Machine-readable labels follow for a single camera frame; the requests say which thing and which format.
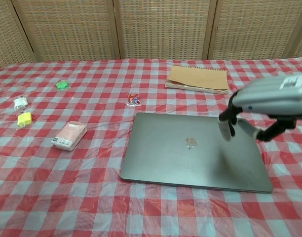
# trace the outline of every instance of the white label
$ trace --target white label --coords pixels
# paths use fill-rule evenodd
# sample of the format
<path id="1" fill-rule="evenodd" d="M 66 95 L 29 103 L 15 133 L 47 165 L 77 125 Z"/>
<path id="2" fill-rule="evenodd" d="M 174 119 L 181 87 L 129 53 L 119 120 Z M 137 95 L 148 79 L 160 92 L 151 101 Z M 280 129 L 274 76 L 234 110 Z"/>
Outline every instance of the white label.
<path id="1" fill-rule="evenodd" d="M 69 127 L 79 127 L 79 125 L 69 123 Z"/>
<path id="2" fill-rule="evenodd" d="M 70 146 L 70 144 L 72 143 L 71 141 L 60 137 L 54 138 L 53 141 L 56 142 L 58 145 L 67 146 L 67 147 Z"/>
<path id="3" fill-rule="evenodd" d="M 291 88 L 291 87 L 300 87 L 302 85 L 302 74 L 286 77 L 281 83 L 279 89 Z"/>

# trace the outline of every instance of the yellow charger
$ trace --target yellow charger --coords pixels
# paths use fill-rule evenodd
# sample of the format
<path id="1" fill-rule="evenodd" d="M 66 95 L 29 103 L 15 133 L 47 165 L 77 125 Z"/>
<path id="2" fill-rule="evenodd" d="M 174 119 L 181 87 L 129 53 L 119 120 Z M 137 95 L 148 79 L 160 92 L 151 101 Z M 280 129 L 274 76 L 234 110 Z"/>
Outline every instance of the yellow charger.
<path id="1" fill-rule="evenodd" d="M 20 127 L 25 127 L 32 122 L 31 112 L 21 113 L 17 116 L 17 125 Z"/>

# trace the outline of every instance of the pink package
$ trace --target pink package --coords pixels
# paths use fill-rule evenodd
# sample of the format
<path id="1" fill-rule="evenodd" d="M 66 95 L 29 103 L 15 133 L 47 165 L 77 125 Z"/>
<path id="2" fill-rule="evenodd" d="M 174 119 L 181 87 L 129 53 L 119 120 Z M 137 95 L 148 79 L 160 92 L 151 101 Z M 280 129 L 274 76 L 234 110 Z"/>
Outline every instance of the pink package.
<path id="1" fill-rule="evenodd" d="M 62 150 L 73 151 L 87 132 L 86 125 L 81 122 L 68 122 L 51 143 Z"/>

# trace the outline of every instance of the book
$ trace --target book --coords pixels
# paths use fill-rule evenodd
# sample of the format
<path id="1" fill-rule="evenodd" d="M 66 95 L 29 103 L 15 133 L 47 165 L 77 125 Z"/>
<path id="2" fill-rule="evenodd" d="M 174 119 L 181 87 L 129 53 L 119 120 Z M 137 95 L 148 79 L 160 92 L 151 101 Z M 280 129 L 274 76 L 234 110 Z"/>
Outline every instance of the book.
<path id="1" fill-rule="evenodd" d="M 171 68 L 165 87 L 216 94 L 227 94 L 229 90 L 226 70 L 176 65 Z"/>

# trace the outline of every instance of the gray laptop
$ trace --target gray laptop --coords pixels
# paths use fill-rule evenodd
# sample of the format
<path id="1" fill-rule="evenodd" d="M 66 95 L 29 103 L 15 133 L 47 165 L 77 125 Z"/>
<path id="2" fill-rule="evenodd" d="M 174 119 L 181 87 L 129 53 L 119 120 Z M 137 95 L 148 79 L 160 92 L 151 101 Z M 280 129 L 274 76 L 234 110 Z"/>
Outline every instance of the gray laptop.
<path id="1" fill-rule="evenodd" d="M 215 117 L 137 113 L 120 177 L 126 181 L 270 193 L 255 141 L 227 142 Z"/>

